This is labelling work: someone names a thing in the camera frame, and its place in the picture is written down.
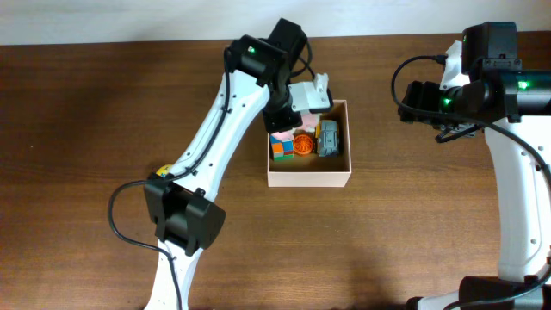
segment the open box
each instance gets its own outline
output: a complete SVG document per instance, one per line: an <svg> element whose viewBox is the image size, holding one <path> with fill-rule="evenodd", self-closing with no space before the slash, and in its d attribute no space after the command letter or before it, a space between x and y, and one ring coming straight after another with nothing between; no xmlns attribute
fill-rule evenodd
<svg viewBox="0 0 551 310"><path fill-rule="evenodd" d="M269 187L344 187L352 173L350 136L346 100L334 100L333 109L323 114L322 120L338 123L339 155L321 158L318 154L295 154L292 159L275 161L268 135L268 186Z"/></svg>

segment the wooden table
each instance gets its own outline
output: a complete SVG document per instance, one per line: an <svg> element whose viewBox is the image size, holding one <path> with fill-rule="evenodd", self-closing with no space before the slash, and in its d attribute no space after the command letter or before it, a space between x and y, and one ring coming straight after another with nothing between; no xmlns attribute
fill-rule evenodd
<svg viewBox="0 0 551 310"><path fill-rule="evenodd" d="M313 69L347 99L353 173L343 189L269 189L252 123L217 204L226 224L189 303L216 309L387 308L496 275L498 204L483 134L446 145L399 122L390 77L459 34L313 39ZM109 230L119 184L173 163L222 76L228 41L0 47L0 308L139 309L158 254ZM551 33L519 35L525 68L551 69ZM404 69L438 82L442 68ZM141 189L115 218L155 243Z"/></svg>

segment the robotic arm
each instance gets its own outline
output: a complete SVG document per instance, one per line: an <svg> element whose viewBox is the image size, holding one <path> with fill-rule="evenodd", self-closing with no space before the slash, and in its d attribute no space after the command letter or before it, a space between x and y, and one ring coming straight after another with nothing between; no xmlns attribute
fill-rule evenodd
<svg viewBox="0 0 551 310"><path fill-rule="evenodd" d="M266 131L276 133L301 126L302 115L331 109L326 74L315 75L313 82L289 85L306 45L300 26L284 19L268 39L245 35L235 40L224 51L225 73L214 104L188 149L166 176L152 173L139 183L145 185L158 247L130 243L159 251L152 296L145 309L188 309L199 257L215 241L226 217L214 204L220 180L256 115L262 112ZM302 71L309 69L310 60L311 55L303 61ZM120 189L111 197L108 217L115 234L129 242L112 219L113 201Z"/></svg>
<svg viewBox="0 0 551 310"><path fill-rule="evenodd" d="M546 164L551 162L551 71L522 69L516 31L511 22L468 28L447 57L418 58L445 60L440 84L411 83L403 103L393 92L402 121L446 132L486 127L501 226L498 277L467 276L459 291L410 299L408 309L551 307L551 173Z"/></svg>

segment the orange round object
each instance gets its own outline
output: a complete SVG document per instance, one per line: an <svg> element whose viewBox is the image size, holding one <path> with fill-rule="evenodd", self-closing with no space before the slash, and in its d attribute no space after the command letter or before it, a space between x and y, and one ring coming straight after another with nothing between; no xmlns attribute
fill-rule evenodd
<svg viewBox="0 0 551 310"><path fill-rule="evenodd" d="M294 151L299 155L310 154L313 150L313 140L307 134L299 134L294 137Z"/></svg>

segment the cable connector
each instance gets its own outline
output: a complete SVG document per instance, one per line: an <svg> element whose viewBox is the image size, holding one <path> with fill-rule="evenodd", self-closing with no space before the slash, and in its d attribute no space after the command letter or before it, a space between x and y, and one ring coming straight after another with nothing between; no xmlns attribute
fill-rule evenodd
<svg viewBox="0 0 551 310"><path fill-rule="evenodd" d="M446 65L447 58L448 58L448 55L436 55L434 57L434 61L436 61L440 65Z"/></svg>

